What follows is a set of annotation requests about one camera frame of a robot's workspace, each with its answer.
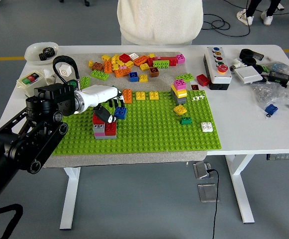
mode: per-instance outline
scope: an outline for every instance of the pants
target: pants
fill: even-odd
[[[262,0],[251,0],[250,1],[249,7],[246,11],[246,17],[254,15],[256,8],[258,7],[258,5],[261,1]],[[267,16],[272,16],[274,14],[280,1],[281,0],[271,0],[270,6],[267,9]]]

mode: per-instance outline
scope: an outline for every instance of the red lego brick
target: red lego brick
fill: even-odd
[[[178,58],[176,56],[161,56],[161,60],[162,61],[170,61],[170,66],[176,66],[176,64],[178,63]]]
[[[116,78],[123,77],[123,76],[129,76],[130,72],[131,72],[131,68],[120,69],[120,70],[114,71]]]
[[[93,116],[93,124],[104,124],[102,120],[100,120],[95,114]]]
[[[102,71],[103,69],[103,65],[101,63],[98,63],[98,62],[95,62],[93,67],[92,67],[92,70],[97,70],[97,71]]]
[[[123,63],[127,63],[128,61],[131,61],[131,57],[125,53],[123,53],[120,57],[119,60],[122,61]]]
[[[159,76],[160,72],[159,69],[156,67],[150,67],[150,76],[151,77],[157,77]]]
[[[104,125],[105,136],[114,136],[116,135],[116,122],[106,123]]]
[[[207,78],[204,74],[196,76],[196,79],[201,86],[207,86],[210,82],[209,78]]]
[[[138,58],[136,58],[133,63],[136,66],[140,66],[141,64],[145,63],[148,60],[149,57],[147,57],[146,55],[140,56]]]

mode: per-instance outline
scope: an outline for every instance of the white shoe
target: white shoe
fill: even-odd
[[[262,18],[262,20],[264,21],[264,25],[265,26],[270,26],[270,24],[272,24],[272,21],[273,21],[273,16],[267,16],[267,12],[264,11],[260,17]]]
[[[246,17],[246,9],[244,9],[237,13],[237,19],[244,23],[246,26],[251,26],[253,24],[254,16]]]

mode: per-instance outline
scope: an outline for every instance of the yellow lego brick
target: yellow lego brick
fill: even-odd
[[[136,92],[136,100],[137,101],[144,101],[145,100],[145,92]]]
[[[94,65],[94,62],[93,62],[93,61],[89,61],[88,67],[89,67],[89,68],[92,68],[93,65]]]
[[[148,76],[147,75],[140,75],[139,82],[148,82]]]
[[[174,111],[178,114],[178,115],[184,115],[187,112],[187,109],[184,108],[184,106],[182,105],[178,105],[174,108]]]
[[[103,56],[101,57],[101,59],[102,59],[103,61],[109,61],[109,60],[111,60],[111,57],[109,57],[108,55],[103,55]]]
[[[150,100],[158,100],[159,99],[159,92],[150,92]]]
[[[118,64],[112,64],[112,68],[114,71],[119,70],[119,65]]]
[[[134,66],[134,63],[133,63],[133,61],[128,61],[127,63],[125,63],[125,65],[126,65],[128,68],[131,68],[132,66]]]
[[[184,90],[177,90],[175,89],[175,86],[174,85],[171,85],[171,88],[172,90],[174,91],[175,95],[178,97],[178,98],[183,98],[183,97],[186,97],[188,96],[188,92],[184,89]]]
[[[120,60],[116,60],[115,62],[116,62],[116,64],[118,64],[119,66],[124,66],[124,63],[123,63],[122,61],[120,61]]]
[[[150,70],[150,67],[149,67],[148,63],[144,63],[144,64],[140,65],[140,69],[142,71],[148,71],[148,70]]]

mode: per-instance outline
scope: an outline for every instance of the blue lego brick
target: blue lego brick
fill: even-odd
[[[137,72],[130,72],[129,73],[130,82],[137,82],[139,81],[139,76]]]
[[[272,104],[270,104],[265,111],[270,114],[271,116],[278,110],[278,108]]]
[[[117,117],[120,120],[125,120],[127,113],[127,108],[125,107],[116,107],[114,116]]]

